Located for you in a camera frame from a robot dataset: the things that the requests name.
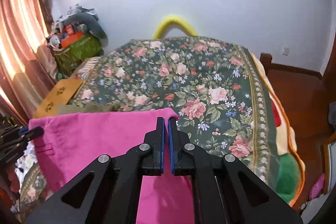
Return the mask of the yellow foam bed rail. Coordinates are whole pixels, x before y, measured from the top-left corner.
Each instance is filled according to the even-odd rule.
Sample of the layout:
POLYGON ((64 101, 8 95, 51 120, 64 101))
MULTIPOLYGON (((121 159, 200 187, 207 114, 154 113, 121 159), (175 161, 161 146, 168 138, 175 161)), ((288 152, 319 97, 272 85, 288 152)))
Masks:
POLYGON ((169 15, 160 21, 153 39, 162 39, 173 28, 177 28, 187 36, 199 36, 198 32, 186 20, 177 15, 169 15))

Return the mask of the pink slipper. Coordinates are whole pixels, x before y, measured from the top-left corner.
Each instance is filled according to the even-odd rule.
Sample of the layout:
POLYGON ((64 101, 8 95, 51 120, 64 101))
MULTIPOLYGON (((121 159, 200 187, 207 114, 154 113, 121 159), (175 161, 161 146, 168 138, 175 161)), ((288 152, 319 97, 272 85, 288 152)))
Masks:
POLYGON ((321 176, 319 176, 315 184, 311 187, 309 192, 309 200, 317 198, 322 193, 324 183, 325 183, 325 174, 323 173, 321 176))

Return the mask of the grey plush pillow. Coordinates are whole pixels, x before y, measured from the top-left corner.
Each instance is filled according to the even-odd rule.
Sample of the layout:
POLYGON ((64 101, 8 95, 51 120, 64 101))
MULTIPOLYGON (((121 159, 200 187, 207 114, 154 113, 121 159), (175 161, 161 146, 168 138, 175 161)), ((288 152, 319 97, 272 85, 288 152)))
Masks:
POLYGON ((106 33, 98 23, 97 19, 86 12, 79 12, 77 14, 71 15, 69 18, 64 20, 63 24, 68 26, 69 24, 85 24, 88 28, 88 31, 92 35, 96 36, 99 39, 107 38, 106 33))

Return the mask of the colourful fleece blanket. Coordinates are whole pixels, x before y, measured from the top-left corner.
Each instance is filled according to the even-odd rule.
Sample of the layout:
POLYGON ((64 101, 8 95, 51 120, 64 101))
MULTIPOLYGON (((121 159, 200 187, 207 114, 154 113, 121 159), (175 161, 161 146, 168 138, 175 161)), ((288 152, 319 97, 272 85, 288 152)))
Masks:
POLYGON ((251 57, 270 95, 273 116, 276 121, 276 147, 280 160, 282 160, 277 184, 278 194, 291 207, 294 207, 305 186, 306 166, 297 152, 294 129, 266 76, 264 65, 253 53, 251 53, 251 57))

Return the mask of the white wall socket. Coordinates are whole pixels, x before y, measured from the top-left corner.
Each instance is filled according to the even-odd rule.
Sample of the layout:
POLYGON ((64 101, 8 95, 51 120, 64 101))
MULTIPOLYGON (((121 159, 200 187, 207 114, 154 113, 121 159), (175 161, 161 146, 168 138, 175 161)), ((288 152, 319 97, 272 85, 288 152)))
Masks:
POLYGON ((289 48, 284 47, 284 48, 282 49, 282 54, 283 54, 284 56, 288 56, 288 54, 289 54, 289 48))

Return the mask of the olive green pants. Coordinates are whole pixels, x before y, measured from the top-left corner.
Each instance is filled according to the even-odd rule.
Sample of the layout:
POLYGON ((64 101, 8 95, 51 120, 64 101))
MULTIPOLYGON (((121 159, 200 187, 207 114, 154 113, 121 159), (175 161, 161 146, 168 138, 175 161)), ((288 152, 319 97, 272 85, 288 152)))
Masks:
POLYGON ((108 103, 100 105, 96 102, 89 102, 85 106, 75 105, 60 105, 57 110, 57 115, 75 114, 75 113, 107 113, 120 110, 119 104, 108 103))

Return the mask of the orange box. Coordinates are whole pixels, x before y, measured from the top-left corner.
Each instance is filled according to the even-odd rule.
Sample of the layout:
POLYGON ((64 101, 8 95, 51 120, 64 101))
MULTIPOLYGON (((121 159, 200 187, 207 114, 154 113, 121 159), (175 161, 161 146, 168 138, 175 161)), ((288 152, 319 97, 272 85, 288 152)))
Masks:
POLYGON ((68 36, 67 38, 65 38, 64 40, 62 40, 61 43, 60 43, 60 45, 62 46, 62 48, 67 48, 71 44, 73 44, 76 41, 78 41, 79 39, 81 39, 83 36, 84 36, 83 32, 76 32, 73 35, 68 36))

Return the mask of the green storage bag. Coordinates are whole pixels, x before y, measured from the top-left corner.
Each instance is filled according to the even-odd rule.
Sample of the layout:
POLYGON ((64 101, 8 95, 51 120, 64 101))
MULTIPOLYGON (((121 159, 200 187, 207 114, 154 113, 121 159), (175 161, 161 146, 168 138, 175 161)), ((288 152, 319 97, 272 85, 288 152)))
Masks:
POLYGON ((70 76, 86 59, 104 54, 100 42, 92 35, 86 35, 66 49, 53 52, 59 72, 70 76))

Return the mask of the wooden lap desk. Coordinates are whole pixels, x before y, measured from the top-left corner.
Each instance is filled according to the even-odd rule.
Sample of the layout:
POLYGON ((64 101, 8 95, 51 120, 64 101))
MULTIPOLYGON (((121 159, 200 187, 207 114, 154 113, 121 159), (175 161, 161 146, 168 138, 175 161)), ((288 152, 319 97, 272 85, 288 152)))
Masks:
POLYGON ((81 79, 62 79, 47 94, 34 112, 33 118, 54 117, 58 114, 58 107, 66 105, 82 85, 81 79))

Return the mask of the pink pants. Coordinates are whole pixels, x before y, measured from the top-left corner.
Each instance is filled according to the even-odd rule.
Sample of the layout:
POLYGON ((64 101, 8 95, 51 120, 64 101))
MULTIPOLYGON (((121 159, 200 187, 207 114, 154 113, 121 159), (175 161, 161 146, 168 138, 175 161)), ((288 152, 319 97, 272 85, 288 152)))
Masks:
MULTIPOLYGON (((35 154, 47 186, 57 192, 100 155, 123 155, 156 128, 157 118, 178 118, 171 108, 151 111, 75 113, 29 121, 44 134, 34 140, 35 154)), ((187 177, 170 171, 165 148, 162 176, 143 178, 137 223, 194 223, 187 177)))

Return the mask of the floral bed cover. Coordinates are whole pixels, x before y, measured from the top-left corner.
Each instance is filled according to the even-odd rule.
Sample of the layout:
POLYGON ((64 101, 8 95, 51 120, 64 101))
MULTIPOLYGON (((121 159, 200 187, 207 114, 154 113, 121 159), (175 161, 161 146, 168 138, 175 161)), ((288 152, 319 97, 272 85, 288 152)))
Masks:
POLYGON ((209 154, 232 153, 277 190, 276 121, 263 79, 242 46, 212 38, 132 40, 100 57, 69 105, 118 112, 171 108, 209 154))

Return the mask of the pink striped curtain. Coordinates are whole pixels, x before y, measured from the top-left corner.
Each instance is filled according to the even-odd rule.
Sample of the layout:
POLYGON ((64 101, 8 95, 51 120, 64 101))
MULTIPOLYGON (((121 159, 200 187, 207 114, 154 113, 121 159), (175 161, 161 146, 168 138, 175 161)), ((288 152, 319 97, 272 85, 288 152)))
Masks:
POLYGON ((1 0, 1 109, 27 124, 55 85, 49 0, 1 0))

